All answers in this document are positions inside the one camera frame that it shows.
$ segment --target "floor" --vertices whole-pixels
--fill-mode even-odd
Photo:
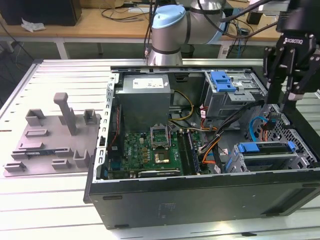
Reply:
[[[54,43],[21,42],[23,47],[34,59],[60,59],[59,52]],[[20,46],[13,43],[14,53],[8,53],[0,46],[0,108],[6,102],[16,85],[24,76],[32,60],[21,50]],[[66,49],[72,59],[141,59],[143,57],[143,44],[140,43],[103,43],[103,54],[98,54],[96,43],[66,43]],[[265,46],[247,46],[242,58],[261,59]],[[193,58],[217,58],[220,46],[195,45]],[[184,45],[181,48],[183,58],[189,58],[191,47]],[[238,51],[234,48],[229,58],[237,58]]]

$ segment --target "white tissue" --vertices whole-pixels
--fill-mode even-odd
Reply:
[[[28,30],[29,32],[33,33],[34,31],[46,29],[43,23],[32,23],[32,22],[25,21],[23,18],[21,19],[22,19],[21,27]]]

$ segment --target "ram slot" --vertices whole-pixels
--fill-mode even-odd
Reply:
[[[193,165],[194,165],[194,169],[196,173],[199,173],[200,171],[200,167],[199,167],[199,161],[198,161],[198,157],[196,154],[196,150],[195,150],[195,146],[193,145],[193,138],[190,132],[187,133],[188,138],[189,138],[189,145],[190,145],[190,149],[191,149],[191,154],[192,154],[192,158],[193,158]]]
[[[187,133],[177,134],[183,175],[194,175],[196,173],[194,159],[189,144]]]

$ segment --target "green circuit board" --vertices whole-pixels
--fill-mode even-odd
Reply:
[[[156,163],[156,154],[159,154],[158,149],[152,148],[151,134],[143,133],[143,142],[141,133],[127,133],[124,140],[124,159],[122,161],[122,169],[124,171],[134,170],[180,170],[183,175],[183,168],[180,157],[177,133],[170,134],[170,147],[162,149],[168,154],[168,163]],[[197,132],[192,133],[193,144],[198,146],[200,136]],[[154,141],[163,142],[165,138],[160,135],[154,136]]]

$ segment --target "metal workbench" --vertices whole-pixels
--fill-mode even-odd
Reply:
[[[261,60],[190,59],[188,65],[261,66]],[[33,64],[0,110],[0,164],[27,124],[30,108],[45,115],[59,115],[55,92],[67,92],[75,114],[85,109],[100,113],[106,96],[110,66],[144,65],[142,60],[45,60]],[[308,94],[298,109],[317,130],[320,99]],[[87,173],[4,178],[0,176],[0,239],[320,239],[320,197],[290,216],[231,220],[185,225],[107,230],[92,204],[83,203]],[[257,236],[242,236],[253,233]]]

